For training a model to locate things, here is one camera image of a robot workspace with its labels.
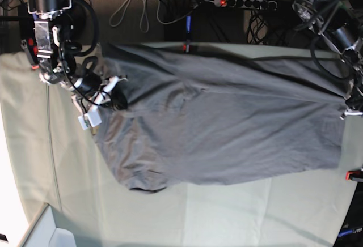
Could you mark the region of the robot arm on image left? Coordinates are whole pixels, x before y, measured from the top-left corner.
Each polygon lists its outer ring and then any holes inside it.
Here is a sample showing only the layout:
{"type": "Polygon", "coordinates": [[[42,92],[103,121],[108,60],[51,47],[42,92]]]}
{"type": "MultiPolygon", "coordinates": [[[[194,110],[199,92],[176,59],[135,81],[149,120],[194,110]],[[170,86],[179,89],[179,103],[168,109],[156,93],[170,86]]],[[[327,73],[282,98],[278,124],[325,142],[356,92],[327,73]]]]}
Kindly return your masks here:
{"type": "Polygon", "coordinates": [[[85,0],[28,0],[34,22],[40,79],[72,92],[82,115],[91,108],[124,110],[128,106],[119,83],[122,76],[96,72],[93,55],[99,40],[99,22],[85,0]]]}

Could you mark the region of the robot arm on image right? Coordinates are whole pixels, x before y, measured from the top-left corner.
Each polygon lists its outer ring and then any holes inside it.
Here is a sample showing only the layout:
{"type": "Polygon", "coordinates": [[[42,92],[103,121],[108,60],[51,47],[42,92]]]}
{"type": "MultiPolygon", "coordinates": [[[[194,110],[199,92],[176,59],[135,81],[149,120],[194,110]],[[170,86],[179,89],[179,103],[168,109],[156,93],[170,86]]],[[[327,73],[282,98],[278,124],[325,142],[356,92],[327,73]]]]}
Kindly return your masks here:
{"type": "Polygon", "coordinates": [[[362,115],[362,21],[346,2],[348,0],[294,0],[292,5],[302,20],[296,30],[309,29],[315,35],[309,45],[315,65],[329,79],[348,85],[344,117],[362,115]],[[315,47],[319,40],[339,55],[348,68],[347,76],[334,75],[318,61],[315,47]]]}

